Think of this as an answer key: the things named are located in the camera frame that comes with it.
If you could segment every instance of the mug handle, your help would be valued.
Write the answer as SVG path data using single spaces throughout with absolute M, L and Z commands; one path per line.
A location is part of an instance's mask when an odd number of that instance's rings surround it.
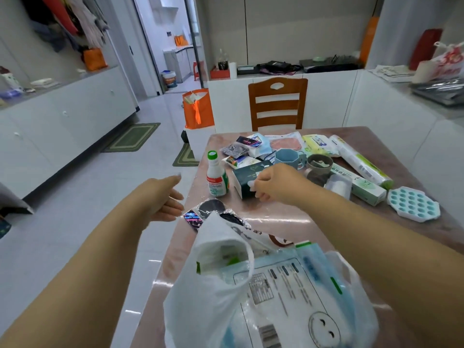
M 308 157 L 306 156 L 306 153 L 302 150 L 297 151 L 299 161 L 298 161 L 298 169 L 302 169 L 303 167 L 306 166 L 306 162 L 308 161 Z

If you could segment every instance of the ice cube tray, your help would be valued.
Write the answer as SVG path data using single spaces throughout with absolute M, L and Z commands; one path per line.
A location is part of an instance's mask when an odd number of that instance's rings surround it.
M 408 187 L 391 189 L 388 192 L 386 202 L 396 210 L 399 216 L 416 222 L 440 217 L 440 204 L 417 189 Z

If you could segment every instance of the floor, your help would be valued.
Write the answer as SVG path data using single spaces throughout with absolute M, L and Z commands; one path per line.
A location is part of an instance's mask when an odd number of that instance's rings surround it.
M 177 83 L 177 87 L 173 87 L 167 91 L 167 94 L 171 93 L 187 93 L 195 89 L 201 89 L 200 79 L 194 81 L 194 76 L 191 75 L 182 83 Z
M 139 151 L 86 154 L 71 171 L 34 196 L 34 215 L 7 216 L 13 228 L 0 239 L 0 335 L 98 222 L 137 185 L 150 177 L 181 173 L 177 189 L 187 196 L 197 168 L 172 167 L 182 148 L 181 101 L 181 94 L 172 94 L 140 103 L 139 122 L 161 125 Z M 130 346 L 175 225 L 152 223 L 144 231 L 113 348 Z

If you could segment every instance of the dining table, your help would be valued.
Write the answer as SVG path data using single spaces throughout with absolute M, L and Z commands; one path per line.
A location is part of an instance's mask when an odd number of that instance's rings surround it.
M 287 134 L 295 129 L 281 128 L 272 134 Z M 388 150 L 388 148 L 367 127 L 317 128 L 298 130 L 301 135 L 323 134 L 327 137 L 336 134 L 361 153 L 394 181 L 394 187 L 411 187 L 427 193 L 424 186 L 409 170 Z M 239 136 L 248 136 L 252 132 L 213 134 L 209 138 L 206 151 L 216 150 L 219 158 L 224 158 L 220 149 L 233 143 Z M 342 158 L 334 158 L 334 162 L 354 172 Z M 190 210 L 201 202 L 212 198 L 206 182 L 208 161 L 204 153 L 194 181 L 185 201 L 185 210 Z M 229 180 L 232 169 L 225 167 Z M 317 243 L 323 251 L 333 250 L 332 244 L 325 237 L 315 222 L 294 206 L 280 204 L 275 201 L 260 202 L 257 198 L 242 200 L 230 186 L 229 192 L 219 199 L 227 208 L 246 220 L 253 229 L 285 238 L 292 242 L 310 240 Z M 441 216 L 436 220 L 418 223 L 398 216 L 386 201 L 371 206 L 363 200 L 351 195 L 351 201 L 384 218 L 397 222 L 414 232 L 436 240 L 464 254 L 464 231 L 446 210 L 441 209 Z M 196 232 L 182 218 L 177 221 L 164 259 L 161 263 L 139 325 L 136 329 L 131 348 L 165 347 L 163 302 L 177 279 L 190 249 L 195 241 Z M 396 312 L 380 298 L 374 288 L 363 280 L 363 287 L 374 307 L 379 322 L 379 333 L 374 343 L 376 348 L 421 347 L 421 340 L 407 327 Z

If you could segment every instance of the gray mug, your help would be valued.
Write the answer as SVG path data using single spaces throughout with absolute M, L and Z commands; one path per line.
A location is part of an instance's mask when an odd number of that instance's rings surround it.
M 284 163 L 286 165 L 292 166 L 294 169 L 299 170 L 306 165 L 306 153 L 302 150 L 292 150 L 292 149 L 279 149 L 275 152 L 275 162 Z

